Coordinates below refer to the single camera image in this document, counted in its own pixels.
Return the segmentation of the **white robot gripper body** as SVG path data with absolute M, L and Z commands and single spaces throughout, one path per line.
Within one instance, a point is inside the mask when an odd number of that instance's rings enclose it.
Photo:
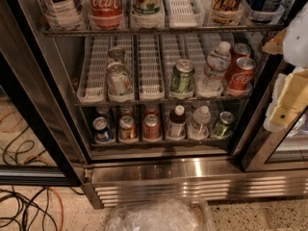
M 283 40 L 284 60 L 308 68 L 308 3 L 289 24 Z

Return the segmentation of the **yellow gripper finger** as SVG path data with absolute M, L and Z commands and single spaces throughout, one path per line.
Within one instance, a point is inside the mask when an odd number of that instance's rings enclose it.
M 308 106 L 308 69 L 296 67 L 288 75 L 279 73 L 266 111 L 264 128 L 286 129 Z
M 262 47 L 265 53 L 277 55 L 283 53 L 283 40 L 285 38 L 287 29 L 281 30 L 274 38 L 266 42 Z

